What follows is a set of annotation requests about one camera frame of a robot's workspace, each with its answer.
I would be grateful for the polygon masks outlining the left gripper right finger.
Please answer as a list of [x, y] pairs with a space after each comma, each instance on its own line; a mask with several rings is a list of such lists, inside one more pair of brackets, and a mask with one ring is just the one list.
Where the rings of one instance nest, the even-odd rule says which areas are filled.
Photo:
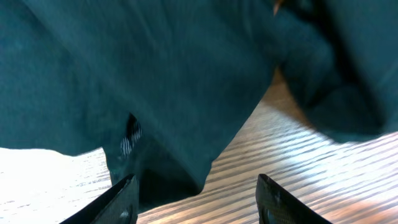
[[331, 224], [265, 174], [259, 174], [256, 203], [260, 224]]

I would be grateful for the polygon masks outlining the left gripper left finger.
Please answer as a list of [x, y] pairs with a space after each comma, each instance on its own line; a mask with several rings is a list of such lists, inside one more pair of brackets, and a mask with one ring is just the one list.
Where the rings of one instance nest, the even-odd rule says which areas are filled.
[[129, 174], [60, 224], [136, 224], [138, 198], [139, 183]]

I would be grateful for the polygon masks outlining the black shorts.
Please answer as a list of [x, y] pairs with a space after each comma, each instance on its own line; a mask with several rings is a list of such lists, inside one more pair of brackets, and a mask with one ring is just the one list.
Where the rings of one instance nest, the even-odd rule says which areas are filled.
[[106, 153], [141, 211], [197, 195], [279, 69], [337, 142], [397, 131], [397, 1], [1, 2], [1, 146]]

